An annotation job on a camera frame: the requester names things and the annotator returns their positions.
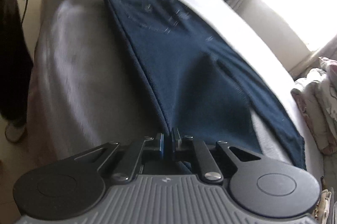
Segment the dark blue jeans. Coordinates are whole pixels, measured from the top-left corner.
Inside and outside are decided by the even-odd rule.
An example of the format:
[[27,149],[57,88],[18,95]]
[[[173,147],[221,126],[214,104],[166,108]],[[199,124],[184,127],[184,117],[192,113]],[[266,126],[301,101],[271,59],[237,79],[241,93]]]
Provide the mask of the dark blue jeans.
[[179,0],[104,0],[118,41],[165,133],[261,153],[256,113],[305,169],[304,139],[253,68]]

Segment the stack of folded clothes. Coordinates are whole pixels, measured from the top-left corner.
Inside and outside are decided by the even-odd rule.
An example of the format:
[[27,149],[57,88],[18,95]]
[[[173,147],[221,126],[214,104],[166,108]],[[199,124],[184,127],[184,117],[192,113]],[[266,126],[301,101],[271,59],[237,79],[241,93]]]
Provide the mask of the stack of folded clothes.
[[336,193],[333,187],[328,187],[324,176],[320,178],[322,192],[320,199],[312,213],[317,223],[337,224],[336,219]]

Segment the right grey curtain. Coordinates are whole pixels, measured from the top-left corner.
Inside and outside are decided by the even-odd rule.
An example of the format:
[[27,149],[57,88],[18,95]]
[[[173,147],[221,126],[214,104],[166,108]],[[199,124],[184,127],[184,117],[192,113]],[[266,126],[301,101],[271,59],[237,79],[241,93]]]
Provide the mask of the right grey curtain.
[[315,51],[313,54],[305,58],[294,68],[289,70],[289,74],[294,80],[304,76],[311,68],[319,67],[320,57],[327,57],[329,59],[336,57],[336,40],[331,41],[324,48]]

